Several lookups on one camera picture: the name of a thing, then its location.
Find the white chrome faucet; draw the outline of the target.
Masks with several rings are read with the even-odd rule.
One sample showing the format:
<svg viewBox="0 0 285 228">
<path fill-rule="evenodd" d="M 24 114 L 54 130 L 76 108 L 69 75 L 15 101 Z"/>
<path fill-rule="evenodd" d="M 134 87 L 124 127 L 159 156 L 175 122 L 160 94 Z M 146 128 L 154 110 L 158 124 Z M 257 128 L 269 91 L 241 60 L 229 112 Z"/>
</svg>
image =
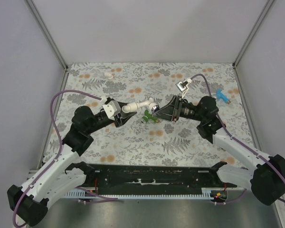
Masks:
<svg viewBox="0 0 285 228">
<path fill-rule="evenodd" d="M 154 98 L 150 97 L 148 100 L 144 101 L 144 102 L 140 102 L 138 104 L 139 108 L 143 108 L 146 107 L 149 111 L 151 111 L 152 113 L 155 113 L 159 110 L 159 105 L 155 102 Z"/>
</svg>

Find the white pipe elbow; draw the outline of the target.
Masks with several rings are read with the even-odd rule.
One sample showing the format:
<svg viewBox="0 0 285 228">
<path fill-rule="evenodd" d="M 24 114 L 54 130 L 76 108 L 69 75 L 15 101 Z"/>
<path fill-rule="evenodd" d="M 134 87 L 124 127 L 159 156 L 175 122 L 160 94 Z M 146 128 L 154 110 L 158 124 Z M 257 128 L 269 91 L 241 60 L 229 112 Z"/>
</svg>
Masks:
<svg viewBox="0 0 285 228">
<path fill-rule="evenodd" d="M 111 74 L 111 73 L 109 73 L 109 72 L 105 72 L 104 73 L 104 76 L 106 77 L 106 78 L 108 78 L 108 79 L 112 79 L 114 76 Z"/>
</svg>

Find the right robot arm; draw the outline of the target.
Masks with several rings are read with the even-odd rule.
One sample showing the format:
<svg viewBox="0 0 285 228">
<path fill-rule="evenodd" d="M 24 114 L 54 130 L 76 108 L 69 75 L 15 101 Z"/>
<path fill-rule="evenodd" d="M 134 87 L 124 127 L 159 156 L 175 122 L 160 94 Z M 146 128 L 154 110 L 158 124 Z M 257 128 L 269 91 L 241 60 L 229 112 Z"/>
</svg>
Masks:
<svg viewBox="0 0 285 228">
<path fill-rule="evenodd" d="M 208 175 L 211 186 L 230 183 L 252 192 L 264 205 L 270 206 L 276 200 L 285 203 L 282 199 L 285 195 L 285 159 L 278 154 L 268 155 L 233 136 L 218 111 L 213 97 L 204 96 L 194 105 L 175 95 L 167 105 L 153 108 L 152 115 L 169 122 L 179 118 L 198 121 L 197 130 L 203 139 L 224 149 L 244 165 L 243 168 L 223 162 L 215 165 L 215 171 Z"/>
</svg>

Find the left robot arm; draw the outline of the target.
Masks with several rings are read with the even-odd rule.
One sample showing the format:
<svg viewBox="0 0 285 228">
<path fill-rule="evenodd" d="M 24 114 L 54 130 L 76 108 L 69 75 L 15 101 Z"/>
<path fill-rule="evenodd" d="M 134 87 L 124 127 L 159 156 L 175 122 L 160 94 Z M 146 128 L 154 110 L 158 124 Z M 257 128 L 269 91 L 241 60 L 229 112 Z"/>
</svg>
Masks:
<svg viewBox="0 0 285 228">
<path fill-rule="evenodd" d="M 91 186 L 95 181 L 94 169 L 85 162 L 76 160 L 92 144 L 92 133 L 110 124 L 123 126 L 137 113 L 135 103 L 122 103 L 108 98 L 99 113 L 90 107 L 75 110 L 70 130 L 59 137 L 59 149 L 31 178 L 21 186 L 12 185 L 8 201 L 13 211 L 13 226 L 37 225 L 48 210 L 70 190 L 80 185 Z"/>
</svg>

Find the green faucet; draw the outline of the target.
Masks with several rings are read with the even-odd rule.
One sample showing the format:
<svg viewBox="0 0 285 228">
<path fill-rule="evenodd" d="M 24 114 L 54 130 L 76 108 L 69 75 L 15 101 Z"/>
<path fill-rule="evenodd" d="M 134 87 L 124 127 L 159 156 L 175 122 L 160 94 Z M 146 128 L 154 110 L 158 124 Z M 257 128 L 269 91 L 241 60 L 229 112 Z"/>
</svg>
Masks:
<svg viewBox="0 0 285 228">
<path fill-rule="evenodd" d="M 151 113 L 149 113 L 149 110 L 145 110 L 144 111 L 144 115 L 142 117 L 141 123 L 148 123 L 150 120 L 152 120 L 154 123 L 158 123 L 159 119 L 155 118 L 154 116 L 152 116 Z"/>
</svg>

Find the floral table mat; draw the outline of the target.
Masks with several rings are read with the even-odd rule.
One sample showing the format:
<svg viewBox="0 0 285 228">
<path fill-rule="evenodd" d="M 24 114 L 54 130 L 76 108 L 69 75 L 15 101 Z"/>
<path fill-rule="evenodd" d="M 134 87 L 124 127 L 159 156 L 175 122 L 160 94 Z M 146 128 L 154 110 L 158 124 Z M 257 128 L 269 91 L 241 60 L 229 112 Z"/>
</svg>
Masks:
<svg viewBox="0 0 285 228">
<path fill-rule="evenodd" d="M 114 77 L 108 79 L 105 72 Z M 250 130 L 231 64 L 212 63 L 75 63 L 68 68 L 66 90 L 57 113 L 57 129 L 48 141 L 42 162 L 59 149 L 59 137 L 69 131 L 75 110 L 86 105 L 94 113 L 102 107 L 100 97 L 121 102 L 142 102 L 150 97 L 166 105 L 179 93 L 176 83 L 194 77 L 186 98 L 197 104 L 205 95 L 221 89 L 231 103 L 217 102 L 219 115 L 232 135 L 252 144 Z M 144 109 L 124 126 L 113 124 L 93 133 L 94 142 L 81 156 L 87 163 L 147 166 L 208 167 L 219 161 L 241 167 L 225 150 L 200 137 L 197 121 L 141 123 Z"/>
</svg>

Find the blue faucet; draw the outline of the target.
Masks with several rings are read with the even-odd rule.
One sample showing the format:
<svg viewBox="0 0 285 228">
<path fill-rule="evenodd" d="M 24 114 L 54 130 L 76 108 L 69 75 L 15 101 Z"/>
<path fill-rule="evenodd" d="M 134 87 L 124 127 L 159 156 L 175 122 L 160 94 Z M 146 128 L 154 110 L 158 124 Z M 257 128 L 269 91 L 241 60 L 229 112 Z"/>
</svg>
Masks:
<svg viewBox="0 0 285 228">
<path fill-rule="evenodd" d="M 221 89 L 218 89 L 214 94 L 216 100 L 223 100 L 226 104 L 230 104 L 231 101 L 223 94 Z"/>
</svg>

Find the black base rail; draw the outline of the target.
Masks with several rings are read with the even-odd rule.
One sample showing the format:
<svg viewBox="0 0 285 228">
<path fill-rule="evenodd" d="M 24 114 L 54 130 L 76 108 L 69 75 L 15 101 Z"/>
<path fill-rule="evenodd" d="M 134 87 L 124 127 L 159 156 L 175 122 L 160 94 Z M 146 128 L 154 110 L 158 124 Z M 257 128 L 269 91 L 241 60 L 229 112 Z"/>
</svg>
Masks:
<svg viewBox="0 0 285 228">
<path fill-rule="evenodd" d="M 167 167 L 87 164 L 69 165 L 65 173 L 80 168 L 86 174 L 83 188 L 96 187 L 99 194 L 200 194 L 202 188 L 232 188 L 211 167 Z"/>
</svg>

